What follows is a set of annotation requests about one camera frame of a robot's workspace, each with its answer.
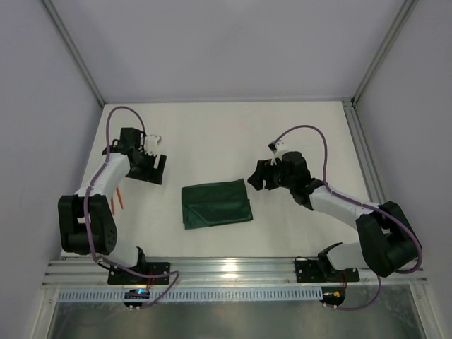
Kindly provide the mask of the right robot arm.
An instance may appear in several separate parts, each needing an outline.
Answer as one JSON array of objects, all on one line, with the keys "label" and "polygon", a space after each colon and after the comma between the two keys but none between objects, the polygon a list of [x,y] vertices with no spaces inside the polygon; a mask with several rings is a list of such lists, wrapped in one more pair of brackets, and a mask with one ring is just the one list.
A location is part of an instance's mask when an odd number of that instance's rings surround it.
[{"label": "right robot arm", "polygon": [[385,278],[392,273],[408,274],[405,265],[420,259],[420,242],[397,203],[363,203],[335,192],[324,181],[311,176],[300,152],[259,160],[247,181],[257,191],[287,189],[295,203],[327,214],[357,231],[358,242],[340,242],[319,252],[319,268],[324,275],[368,268]]}]

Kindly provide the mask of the dark green cloth napkin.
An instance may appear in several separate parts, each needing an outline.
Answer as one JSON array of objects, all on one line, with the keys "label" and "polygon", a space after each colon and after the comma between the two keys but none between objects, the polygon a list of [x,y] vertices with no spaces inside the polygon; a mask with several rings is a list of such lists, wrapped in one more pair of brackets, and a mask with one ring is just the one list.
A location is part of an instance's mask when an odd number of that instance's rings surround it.
[{"label": "dark green cloth napkin", "polygon": [[254,219],[243,179],[185,186],[181,194],[185,230],[250,222]]}]

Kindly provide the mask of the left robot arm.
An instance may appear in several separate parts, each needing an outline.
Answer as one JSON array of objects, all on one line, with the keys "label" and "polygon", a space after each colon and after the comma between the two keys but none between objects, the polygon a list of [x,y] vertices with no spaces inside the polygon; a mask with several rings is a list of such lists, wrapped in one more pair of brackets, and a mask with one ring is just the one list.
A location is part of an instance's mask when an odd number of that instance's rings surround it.
[{"label": "left robot arm", "polygon": [[96,263],[140,278],[149,274],[143,250],[120,240],[111,199],[125,178],[162,184],[167,157],[160,154],[161,142],[160,136],[122,128],[120,137],[103,150],[102,164],[88,183],[59,199],[59,231],[65,252],[91,255]]}]

